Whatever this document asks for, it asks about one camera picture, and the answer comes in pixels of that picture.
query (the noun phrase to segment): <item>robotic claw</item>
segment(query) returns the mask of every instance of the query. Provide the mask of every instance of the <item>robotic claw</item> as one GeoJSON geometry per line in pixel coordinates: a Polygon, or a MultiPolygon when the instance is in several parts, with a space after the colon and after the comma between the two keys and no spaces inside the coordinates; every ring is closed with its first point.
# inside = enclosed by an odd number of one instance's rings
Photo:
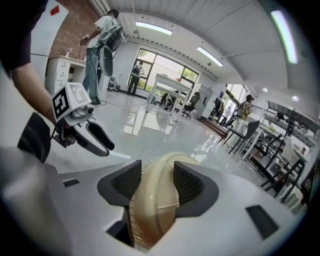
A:
{"type": "MultiPolygon", "coordinates": [[[[121,25],[113,25],[100,33],[99,64],[106,77],[113,74],[112,53],[119,47],[121,32],[121,25]]],[[[108,156],[109,150],[115,148],[106,128],[94,117],[94,106],[81,83],[68,82],[53,96],[52,107],[58,133],[53,138],[64,148],[77,141],[81,147],[100,157],[108,156]]]]}
{"type": "Polygon", "coordinates": [[[115,144],[106,128],[94,117],[94,106],[81,83],[68,82],[52,99],[57,135],[53,138],[64,148],[77,143],[91,153],[106,157],[115,144]],[[65,127],[70,127],[66,135],[65,127]]]}

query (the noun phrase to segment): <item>man in white shirt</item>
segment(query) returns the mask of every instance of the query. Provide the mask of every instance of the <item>man in white shirt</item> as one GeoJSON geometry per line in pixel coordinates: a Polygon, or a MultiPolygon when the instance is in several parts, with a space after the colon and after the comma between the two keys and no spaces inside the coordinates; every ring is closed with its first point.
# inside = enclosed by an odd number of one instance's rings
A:
{"type": "Polygon", "coordinates": [[[144,68],[142,67],[143,64],[144,63],[142,61],[140,61],[139,65],[135,65],[133,67],[133,70],[132,70],[132,73],[131,73],[131,82],[130,82],[129,89],[128,89],[128,94],[131,93],[131,88],[132,88],[133,85],[134,85],[134,87],[133,87],[132,95],[136,94],[136,90],[137,90],[137,86],[139,84],[139,80],[140,80],[141,74],[145,73],[144,68]]]}
{"type": "Polygon", "coordinates": [[[98,97],[98,80],[97,80],[97,68],[99,62],[99,36],[103,29],[109,29],[115,23],[115,19],[119,16],[119,12],[116,9],[108,11],[108,13],[102,16],[95,23],[94,32],[86,39],[82,40],[81,45],[86,45],[89,41],[89,45],[86,49],[86,69],[85,78],[83,80],[83,87],[88,92],[92,104],[99,105],[100,100],[98,97]]]}
{"type": "Polygon", "coordinates": [[[230,107],[228,106],[228,108],[226,108],[226,109],[224,110],[223,119],[222,119],[220,125],[223,126],[223,125],[226,123],[226,121],[228,120],[228,118],[229,118],[229,116],[230,116],[230,112],[231,112],[231,109],[230,109],[230,107]]]}

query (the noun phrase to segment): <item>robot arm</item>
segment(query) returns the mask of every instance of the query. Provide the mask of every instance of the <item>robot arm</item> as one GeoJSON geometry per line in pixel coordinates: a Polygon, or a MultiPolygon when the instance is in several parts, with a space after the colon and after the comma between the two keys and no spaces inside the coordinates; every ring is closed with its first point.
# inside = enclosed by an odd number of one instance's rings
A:
{"type": "Polygon", "coordinates": [[[70,126],[75,141],[97,156],[106,157],[115,148],[106,128],[94,117],[94,107],[81,83],[68,82],[62,87],[52,98],[52,108],[58,133],[53,138],[64,148],[71,144],[64,137],[64,123],[70,126]]]}

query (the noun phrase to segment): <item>ceiling light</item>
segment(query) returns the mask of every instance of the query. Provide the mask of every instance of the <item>ceiling light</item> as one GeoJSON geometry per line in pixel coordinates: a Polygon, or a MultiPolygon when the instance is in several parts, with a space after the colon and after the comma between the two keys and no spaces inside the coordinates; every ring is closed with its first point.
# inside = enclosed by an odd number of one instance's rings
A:
{"type": "Polygon", "coordinates": [[[289,62],[293,64],[297,64],[298,58],[296,54],[295,42],[291,35],[290,29],[285,20],[285,17],[283,16],[282,12],[279,10],[272,11],[271,15],[280,31],[289,62]]]}
{"type": "Polygon", "coordinates": [[[135,22],[135,25],[138,26],[138,27],[144,27],[144,28],[147,28],[147,29],[156,30],[156,31],[165,33],[165,34],[167,34],[167,35],[171,35],[171,34],[172,34],[172,31],[171,31],[171,30],[165,29],[165,28],[160,27],[160,26],[156,26],[156,25],[151,25],[151,24],[148,24],[148,23],[144,23],[144,22],[136,21],[136,22],[135,22]]]}
{"type": "Polygon", "coordinates": [[[205,56],[207,56],[210,60],[212,60],[215,64],[217,64],[219,67],[223,67],[224,65],[217,60],[214,56],[212,56],[209,52],[207,52],[205,49],[202,47],[198,47],[197,50],[201,53],[203,53],[205,56]]]}
{"type": "Polygon", "coordinates": [[[295,101],[295,102],[298,102],[300,99],[298,96],[292,96],[292,100],[295,101]]]}

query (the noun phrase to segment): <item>jeans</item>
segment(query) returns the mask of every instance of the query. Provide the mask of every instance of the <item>jeans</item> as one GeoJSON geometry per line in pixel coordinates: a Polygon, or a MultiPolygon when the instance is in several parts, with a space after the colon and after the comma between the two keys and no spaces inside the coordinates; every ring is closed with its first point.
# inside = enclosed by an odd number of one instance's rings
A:
{"type": "Polygon", "coordinates": [[[131,92],[131,88],[132,88],[132,85],[134,84],[134,87],[133,87],[133,92],[132,94],[136,94],[136,90],[137,90],[137,86],[139,84],[139,80],[140,80],[140,77],[138,76],[132,76],[131,77],[131,82],[130,82],[130,85],[129,85],[129,89],[128,89],[128,94],[131,92]]]}
{"type": "Polygon", "coordinates": [[[220,125],[223,126],[223,125],[227,122],[227,119],[228,119],[228,118],[224,116],[223,119],[222,119],[222,121],[221,121],[221,123],[220,123],[220,125]]]}
{"type": "Polygon", "coordinates": [[[86,68],[85,78],[83,80],[83,87],[89,94],[92,101],[98,100],[98,79],[97,68],[99,61],[99,50],[96,48],[86,49],[86,68]]]}

